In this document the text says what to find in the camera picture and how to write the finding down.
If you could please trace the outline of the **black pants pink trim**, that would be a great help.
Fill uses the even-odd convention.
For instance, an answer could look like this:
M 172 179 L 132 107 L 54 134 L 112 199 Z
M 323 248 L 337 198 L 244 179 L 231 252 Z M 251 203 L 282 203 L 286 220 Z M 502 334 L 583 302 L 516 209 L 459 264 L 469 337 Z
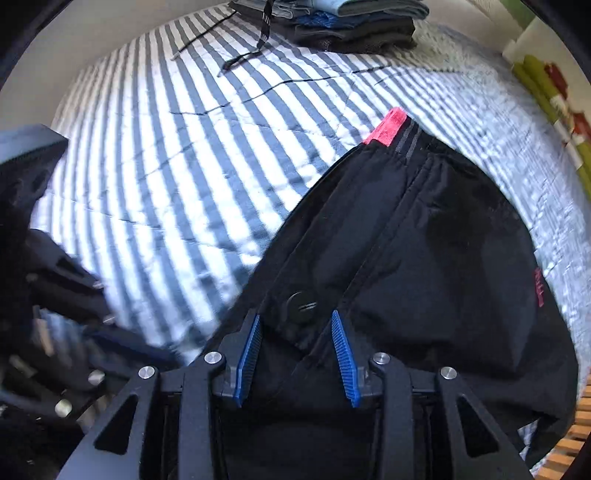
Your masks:
M 454 368 L 530 473 L 572 421 L 575 348 L 522 218 L 409 117 L 305 194 L 209 347 L 249 310 L 262 344 L 245 403 L 221 414 L 228 479 L 370 479 L 374 420 L 346 399 L 332 312 L 372 351 Z

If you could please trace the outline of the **stack of folded dark clothes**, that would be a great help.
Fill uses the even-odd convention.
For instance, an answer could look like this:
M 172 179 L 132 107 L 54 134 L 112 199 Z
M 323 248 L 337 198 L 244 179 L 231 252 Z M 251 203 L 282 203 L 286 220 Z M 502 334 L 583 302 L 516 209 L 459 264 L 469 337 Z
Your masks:
M 252 47 L 221 64 L 222 72 L 262 54 L 273 32 L 298 46 L 336 53 L 412 49 L 415 23 L 430 14 L 422 1 L 230 1 L 228 8 L 228 15 L 187 41 L 171 59 L 236 15 L 259 28 L 259 34 Z

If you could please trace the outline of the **blue white striped quilt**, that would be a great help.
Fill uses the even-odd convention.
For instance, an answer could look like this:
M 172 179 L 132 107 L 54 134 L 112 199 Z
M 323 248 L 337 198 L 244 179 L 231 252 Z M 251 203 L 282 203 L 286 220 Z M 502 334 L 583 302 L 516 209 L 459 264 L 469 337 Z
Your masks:
M 69 147 L 32 224 L 103 279 L 124 326 L 195 353 L 297 201 L 396 106 L 508 196 L 589 370 L 590 150 L 546 116 L 523 68 L 423 23 L 410 51 L 273 36 L 219 74 L 254 40 L 228 7 L 202 9 L 82 69 L 57 107 Z

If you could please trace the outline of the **wooden slatted bed rail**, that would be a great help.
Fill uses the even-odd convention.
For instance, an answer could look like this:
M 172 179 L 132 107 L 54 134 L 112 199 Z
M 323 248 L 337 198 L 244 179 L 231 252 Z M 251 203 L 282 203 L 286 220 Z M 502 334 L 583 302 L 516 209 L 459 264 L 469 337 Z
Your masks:
M 578 401 L 575 420 L 567 434 L 556 444 L 535 479 L 544 480 L 591 480 L 590 475 L 590 378 Z

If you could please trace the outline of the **folded green red blanket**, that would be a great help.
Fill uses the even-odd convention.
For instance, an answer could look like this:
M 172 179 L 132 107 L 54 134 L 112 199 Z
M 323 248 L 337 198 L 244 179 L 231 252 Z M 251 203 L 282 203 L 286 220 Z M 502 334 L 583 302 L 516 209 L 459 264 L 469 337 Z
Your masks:
M 559 134 L 585 193 L 590 197 L 590 123 L 585 113 L 575 111 L 569 102 L 569 85 L 559 66 L 532 54 L 518 55 L 513 40 L 503 50 L 503 57 Z

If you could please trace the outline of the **green landscape wall hanging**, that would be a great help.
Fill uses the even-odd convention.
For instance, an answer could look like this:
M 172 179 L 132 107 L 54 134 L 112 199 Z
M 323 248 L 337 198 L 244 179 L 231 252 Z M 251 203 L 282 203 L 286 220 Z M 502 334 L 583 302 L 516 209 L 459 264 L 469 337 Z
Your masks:
M 522 29 L 526 29 L 536 18 L 535 13 L 521 0 L 501 0 L 501 4 Z

